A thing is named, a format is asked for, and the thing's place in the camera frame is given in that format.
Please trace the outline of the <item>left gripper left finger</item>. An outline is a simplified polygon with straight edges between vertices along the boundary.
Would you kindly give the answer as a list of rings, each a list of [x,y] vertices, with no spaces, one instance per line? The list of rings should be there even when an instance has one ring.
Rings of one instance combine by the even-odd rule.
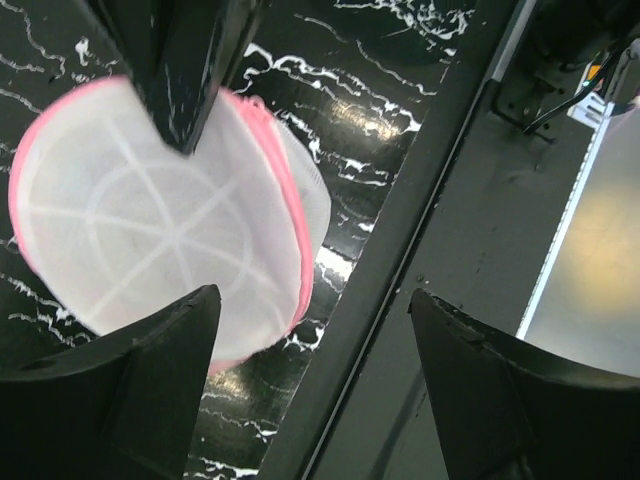
[[[221,312],[205,285],[74,349],[1,373],[4,479],[180,479]]]

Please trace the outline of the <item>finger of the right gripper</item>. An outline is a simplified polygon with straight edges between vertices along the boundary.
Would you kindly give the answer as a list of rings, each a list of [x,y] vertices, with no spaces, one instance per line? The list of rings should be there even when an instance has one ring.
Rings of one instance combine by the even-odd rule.
[[[86,1],[123,57],[163,141],[190,155],[218,90],[231,83],[265,13],[263,1]]]

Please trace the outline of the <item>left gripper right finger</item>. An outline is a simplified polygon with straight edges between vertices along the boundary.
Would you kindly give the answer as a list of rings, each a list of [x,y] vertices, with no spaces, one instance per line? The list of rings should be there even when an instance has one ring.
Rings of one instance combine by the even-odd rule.
[[[537,348],[421,289],[408,312],[450,478],[638,478],[638,378]]]

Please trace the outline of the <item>white pink mesh laundry bag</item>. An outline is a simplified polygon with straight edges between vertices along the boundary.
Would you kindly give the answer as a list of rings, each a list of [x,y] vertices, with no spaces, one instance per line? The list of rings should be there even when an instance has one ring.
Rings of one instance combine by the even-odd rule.
[[[98,335],[216,285],[218,372],[303,319],[331,198],[309,151],[259,98],[221,89],[184,156],[114,76],[71,90],[29,125],[8,210],[29,267]]]

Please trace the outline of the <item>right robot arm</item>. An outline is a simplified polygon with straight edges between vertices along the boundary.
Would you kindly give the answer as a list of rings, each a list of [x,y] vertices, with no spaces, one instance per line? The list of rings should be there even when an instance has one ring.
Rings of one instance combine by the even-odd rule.
[[[134,90],[162,141],[182,155],[194,152],[218,91],[230,84],[253,40],[268,1],[85,1],[88,17],[123,57]],[[639,36],[636,1],[545,1],[533,13],[508,68],[508,81],[534,87],[529,110],[508,118],[526,135],[546,127],[593,91]],[[578,70],[610,54],[574,97],[540,113],[544,69]]]

